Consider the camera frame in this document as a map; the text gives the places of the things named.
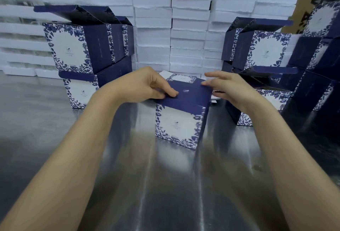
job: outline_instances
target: stainless steel table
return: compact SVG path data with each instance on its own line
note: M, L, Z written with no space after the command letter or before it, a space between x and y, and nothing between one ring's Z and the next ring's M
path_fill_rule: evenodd
M59 79L0 72L0 220L82 113ZM192 151L154 135L155 104L117 111L79 230L288 230L253 128L222 101Z

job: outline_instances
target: stack of blue boxes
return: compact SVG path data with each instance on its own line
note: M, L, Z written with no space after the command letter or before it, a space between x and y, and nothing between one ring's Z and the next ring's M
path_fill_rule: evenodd
M236 18L225 34L222 52L223 71L239 73L281 112L293 90L272 78L295 75L295 68L280 67L291 34L275 32L292 25L289 20ZM251 126L248 115L229 102L226 108L237 125Z
M133 26L106 6L46 5L70 23L44 23L45 36L71 106L85 108L92 94L132 71Z
M339 10L340 1L314 7L288 62L288 66L298 67L299 73L283 75L279 82L294 89L293 97L304 110L319 111L328 107L328 101L337 104L333 113L340 110L340 93L336 91L340 81Z

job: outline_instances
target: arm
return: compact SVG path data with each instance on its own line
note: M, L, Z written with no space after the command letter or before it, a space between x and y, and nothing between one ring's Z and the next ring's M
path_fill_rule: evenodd
M209 72L203 82L215 93L248 114L259 146L273 176L275 190L292 231L337 230L340 227L340 191L309 155L273 105L241 76Z
M101 87L15 202L0 231L77 230L92 193L111 123L124 102L177 92L150 67Z

